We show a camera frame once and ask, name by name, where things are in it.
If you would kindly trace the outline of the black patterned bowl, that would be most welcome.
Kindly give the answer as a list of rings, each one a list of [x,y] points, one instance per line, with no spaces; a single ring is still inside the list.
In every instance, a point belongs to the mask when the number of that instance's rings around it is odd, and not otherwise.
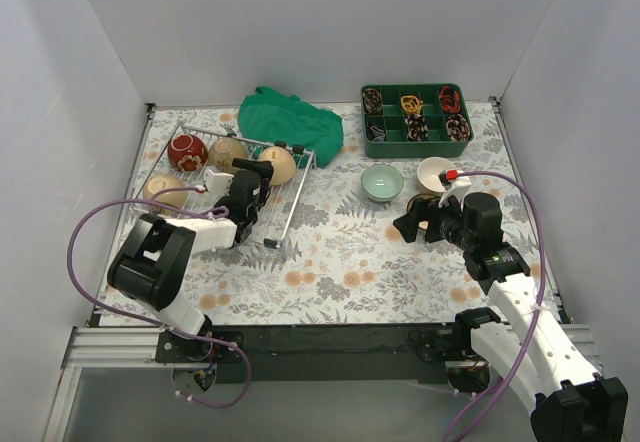
[[[417,229],[426,231],[437,217],[440,198],[435,195],[419,194],[414,196],[407,206],[409,223]]]

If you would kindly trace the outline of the white bowl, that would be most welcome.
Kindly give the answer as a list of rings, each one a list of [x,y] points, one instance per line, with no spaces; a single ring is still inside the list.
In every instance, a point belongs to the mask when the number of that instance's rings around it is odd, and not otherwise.
[[[423,159],[417,169],[416,176],[420,186],[428,193],[442,195],[445,187],[439,179],[439,175],[449,169],[455,169],[453,162],[442,157],[428,157]]]

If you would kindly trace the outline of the pale green bowl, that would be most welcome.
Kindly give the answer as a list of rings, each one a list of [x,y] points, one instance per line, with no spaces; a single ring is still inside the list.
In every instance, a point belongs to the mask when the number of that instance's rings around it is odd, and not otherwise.
[[[361,175],[361,187],[376,202],[389,202],[404,188],[402,174],[388,164],[374,164]]]

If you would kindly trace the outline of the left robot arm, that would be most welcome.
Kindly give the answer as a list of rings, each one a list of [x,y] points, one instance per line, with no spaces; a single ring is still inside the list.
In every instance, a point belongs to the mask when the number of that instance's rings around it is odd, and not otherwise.
[[[268,161],[234,159],[234,174],[207,169],[195,187],[213,207],[182,218],[141,215],[112,261],[108,285],[151,312],[162,325],[181,333],[178,349],[193,362],[205,360],[213,339],[210,319],[192,305],[182,283],[192,255],[229,249],[252,233],[271,193],[274,167]]]

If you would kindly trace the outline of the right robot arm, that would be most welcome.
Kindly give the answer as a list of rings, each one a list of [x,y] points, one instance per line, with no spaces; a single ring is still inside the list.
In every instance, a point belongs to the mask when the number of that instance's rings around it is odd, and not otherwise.
[[[529,412],[537,440],[621,440],[626,388],[618,378],[604,377],[537,300],[545,290],[504,241],[494,196],[472,193],[445,203],[419,198],[393,224],[408,243],[423,229],[426,242],[447,241],[461,249],[467,272],[499,310],[459,313],[453,349],[464,359],[480,356],[494,368]]]

